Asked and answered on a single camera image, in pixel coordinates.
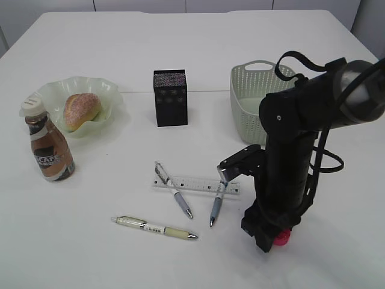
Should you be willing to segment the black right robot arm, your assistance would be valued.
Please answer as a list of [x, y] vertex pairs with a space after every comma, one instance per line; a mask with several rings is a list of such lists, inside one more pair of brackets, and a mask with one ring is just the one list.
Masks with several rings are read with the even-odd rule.
[[293, 88], [266, 95], [259, 108], [266, 145], [243, 161], [241, 173], [253, 178], [256, 198], [241, 227], [263, 252], [312, 206], [329, 132], [384, 114], [383, 60], [339, 58], [320, 66], [297, 51], [285, 56], [318, 76], [295, 74]]

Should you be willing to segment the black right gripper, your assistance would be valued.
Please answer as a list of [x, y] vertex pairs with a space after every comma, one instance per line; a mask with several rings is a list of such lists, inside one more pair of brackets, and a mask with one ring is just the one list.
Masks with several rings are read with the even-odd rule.
[[296, 215], [276, 215], [269, 210], [260, 208], [258, 200], [244, 212], [241, 220], [241, 228], [254, 237], [256, 245], [265, 253], [268, 253], [273, 242], [284, 229], [292, 228], [301, 222], [301, 217]]

